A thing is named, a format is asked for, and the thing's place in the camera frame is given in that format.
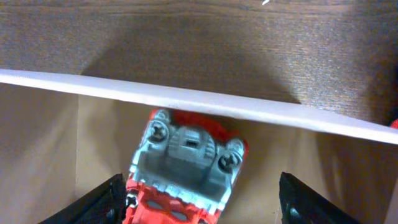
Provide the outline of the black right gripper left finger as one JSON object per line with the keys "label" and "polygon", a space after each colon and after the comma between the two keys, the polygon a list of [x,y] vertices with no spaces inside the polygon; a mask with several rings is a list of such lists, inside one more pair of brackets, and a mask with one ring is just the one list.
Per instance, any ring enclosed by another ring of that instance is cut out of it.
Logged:
{"label": "black right gripper left finger", "polygon": [[116,174],[40,224],[120,224],[126,217],[126,182]]}

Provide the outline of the red toy car grey top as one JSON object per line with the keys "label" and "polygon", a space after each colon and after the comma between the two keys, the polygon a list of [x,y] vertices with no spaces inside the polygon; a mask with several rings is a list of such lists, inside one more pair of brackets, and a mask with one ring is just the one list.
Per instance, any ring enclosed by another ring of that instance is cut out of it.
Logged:
{"label": "red toy car grey top", "polygon": [[154,110],[126,182],[133,223],[217,223],[248,154],[246,140],[198,113]]}

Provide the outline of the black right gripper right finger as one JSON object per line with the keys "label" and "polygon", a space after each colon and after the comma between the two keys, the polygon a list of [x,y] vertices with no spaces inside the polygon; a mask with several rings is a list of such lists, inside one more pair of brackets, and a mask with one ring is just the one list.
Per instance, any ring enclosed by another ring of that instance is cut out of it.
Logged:
{"label": "black right gripper right finger", "polygon": [[280,175],[279,199],[283,224],[359,224],[291,173]]}

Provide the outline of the small red toy truck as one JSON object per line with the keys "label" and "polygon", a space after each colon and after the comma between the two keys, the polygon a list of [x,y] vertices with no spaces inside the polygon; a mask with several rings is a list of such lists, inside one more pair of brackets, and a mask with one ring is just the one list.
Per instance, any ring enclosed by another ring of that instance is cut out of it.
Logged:
{"label": "small red toy truck", "polygon": [[390,127],[394,128],[394,129],[398,129],[398,119],[393,120]]}

